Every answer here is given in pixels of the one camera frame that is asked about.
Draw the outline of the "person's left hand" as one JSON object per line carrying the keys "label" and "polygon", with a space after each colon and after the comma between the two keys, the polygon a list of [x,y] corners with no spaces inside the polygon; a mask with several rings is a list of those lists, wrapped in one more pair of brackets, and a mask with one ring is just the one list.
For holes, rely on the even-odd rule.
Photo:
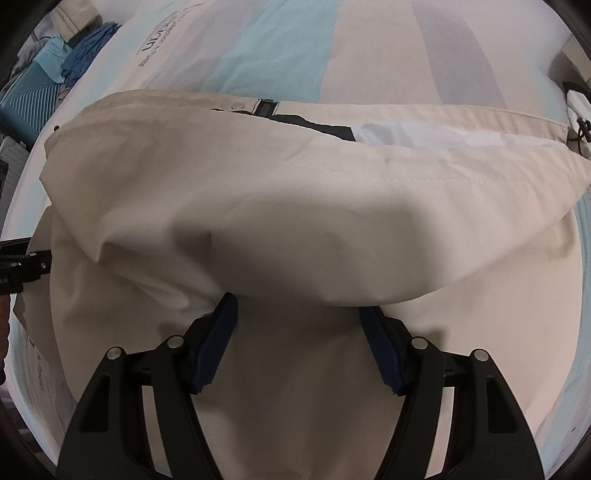
{"label": "person's left hand", "polygon": [[0,301],[0,360],[1,368],[4,368],[4,360],[7,356],[9,347],[9,325],[10,317],[10,296],[2,295]]}

